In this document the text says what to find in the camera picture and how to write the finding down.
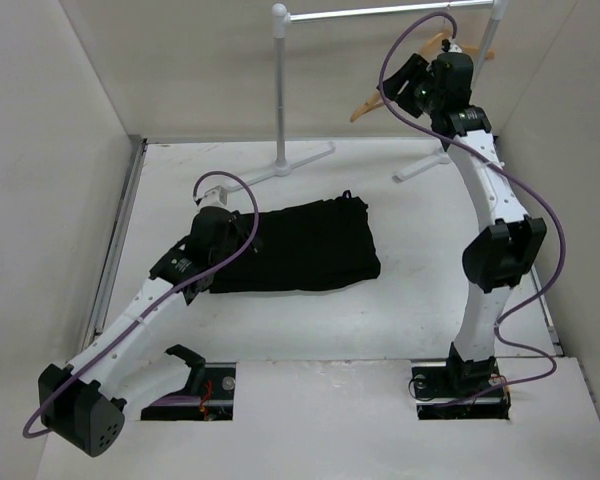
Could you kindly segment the black trousers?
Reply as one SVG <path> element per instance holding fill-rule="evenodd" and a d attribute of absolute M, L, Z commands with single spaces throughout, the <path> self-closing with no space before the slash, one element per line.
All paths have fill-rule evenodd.
<path fill-rule="evenodd" d="M 346 190 L 261 213 L 252 247 L 215 274 L 210 292 L 325 292 L 380 273 L 368 205 Z"/>

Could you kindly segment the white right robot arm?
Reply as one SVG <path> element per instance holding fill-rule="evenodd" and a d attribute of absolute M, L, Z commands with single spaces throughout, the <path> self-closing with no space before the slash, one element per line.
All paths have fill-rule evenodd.
<path fill-rule="evenodd" d="M 433 61 L 412 55 L 379 85 L 385 98 L 431 129 L 461 174 L 478 221 L 478 234 L 462 254 L 469 294 L 460 330 L 444 366 L 415 372 L 425 399 L 463 398 L 488 387 L 496 371 L 496 322 L 512 290 L 534 262 L 547 233 L 531 217 L 502 175 L 491 125 L 470 103 L 473 61 L 460 52 Z"/>

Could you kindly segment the wooden clothes hanger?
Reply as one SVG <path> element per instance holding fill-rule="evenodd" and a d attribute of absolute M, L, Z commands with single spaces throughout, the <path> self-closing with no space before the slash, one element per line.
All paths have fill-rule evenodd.
<path fill-rule="evenodd" d="M 457 33 L 458 33 L 458 26 L 457 26 L 455 19 L 451 15 L 449 15 L 447 13 L 442 13 L 442 12 L 428 14 L 428 15 L 418 19 L 416 22 L 414 22 L 414 24 L 412 24 L 410 27 L 408 27 L 408 29 L 405 30 L 398 37 L 398 39 L 394 42 L 394 44 L 390 47 L 390 50 L 387 53 L 385 59 L 383 60 L 383 64 L 381 65 L 382 73 L 386 72 L 386 68 L 389 66 L 389 62 L 391 60 L 392 55 L 397 51 L 398 47 L 403 43 L 403 41 L 406 40 L 407 36 L 409 36 L 410 33 L 413 32 L 415 29 L 417 29 L 421 24 L 423 24 L 426 21 L 433 19 L 435 17 L 442 17 L 442 18 L 449 20 L 449 22 L 451 23 L 451 27 L 447 30 L 444 30 L 444 31 L 434 35 L 430 40 L 428 40 L 425 44 L 422 45 L 422 47 L 420 48 L 420 50 L 418 50 L 418 52 L 416 52 L 414 54 L 421 55 L 430 64 L 439 54 L 445 53 L 441 50 L 441 42 L 443 39 L 451 39 L 452 41 L 457 43 L 456 37 L 457 37 Z M 473 81 L 474 77 L 477 75 L 476 66 L 477 66 L 478 48 L 479 47 L 470 46 L 470 45 L 466 45 L 466 44 L 462 44 L 462 43 L 457 43 L 457 44 L 462 48 L 462 50 L 463 50 L 462 53 L 469 55 L 471 57 L 471 59 L 473 60 L 473 64 L 474 64 L 474 71 L 473 71 L 473 77 L 472 77 L 472 81 Z M 352 113 L 352 115 L 350 117 L 351 122 L 355 122 L 361 116 L 386 105 L 386 103 L 393 103 L 396 106 L 398 106 L 400 109 L 404 110 L 406 113 L 411 115 L 412 105 L 398 105 L 397 103 L 394 103 L 391 101 L 386 101 L 382 98 L 383 94 L 379 92 L 378 87 L 382 83 L 383 80 L 386 80 L 389 77 L 382 76 L 380 78 L 378 85 L 376 86 L 376 91 L 369 97 L 369 99 L 367 99 L 365 101 L 365 103 L 363 103 L 361 106 L 357 107 L 357 109 L 354 110 L 354 112 Z M 463 122 L 476 123 L 479 121 L 479 119 L 482 117 L 482 115 L 475 111 L 475 108 L 471 105 L 471 99 L 470 99 L 470 105 L 468 107 L 464 107 L 464 108 L 461 108 L 460 110 L 456 110 L 456 111 L 451 111 L 451 112 L 447 112 L 447 113 L 434 115 L 433 117 L 430 117 L 430 116 L 428 116 L 428 117 L 431 120 L 431 128 L 437 132 L 442 132 L 442 130 L 444 130 L 444 129 L 451 128 L 455 123 L 463 123 Z"/>

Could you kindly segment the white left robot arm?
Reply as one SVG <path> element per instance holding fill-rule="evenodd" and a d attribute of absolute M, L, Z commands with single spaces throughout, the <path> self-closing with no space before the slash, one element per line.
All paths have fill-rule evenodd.
<path fill-rule="evenodd" d="M 95 458 L 153 401 L 174 391 L 199 395 L 206 361 L 171 339 L 172 310 L 209 290 L 219 270 L 253 247 L 259 226 L 258 213 L 201 208 L 110 327 L 65 366 L 50 364 L 40 374 L 34 416 L 45 432 Z"/>

